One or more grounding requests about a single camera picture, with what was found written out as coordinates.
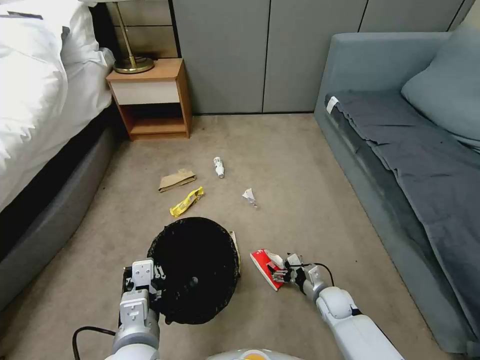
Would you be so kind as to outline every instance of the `brass lamp base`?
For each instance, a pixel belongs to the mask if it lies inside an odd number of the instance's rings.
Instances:
[[[120,74],[138,74],[146,72],[152,69],[155,64],[151,58],[148,57],[135,57],[136,66],[132,66],[130,59],[125,58],[119,61],[115,61],[113,69]]]

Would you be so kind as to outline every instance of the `wooden nightstand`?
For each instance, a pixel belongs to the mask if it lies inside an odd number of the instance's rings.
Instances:
[[[130,140],[189,138],[189,89],[181,58],[159,59],[138,74],[106,77]]]

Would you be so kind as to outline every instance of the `sofa armrest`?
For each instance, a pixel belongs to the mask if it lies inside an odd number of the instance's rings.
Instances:
[[[448,32],[355,32],[331,38],[316,107],[340,90],[401,89],[432,61]]]

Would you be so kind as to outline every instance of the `brown paper bag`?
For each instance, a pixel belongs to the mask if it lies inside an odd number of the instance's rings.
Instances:
[[[162,177],[158,190],[163,193],[167,190],[191,183],[196,178],[196,175],[190,170],[180,169],[175,174]]]

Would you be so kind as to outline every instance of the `sofa cushion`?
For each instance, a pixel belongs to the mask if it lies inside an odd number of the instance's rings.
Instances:
[[[460,26],[401,93],[432,122],[480,152],[480,29]]]

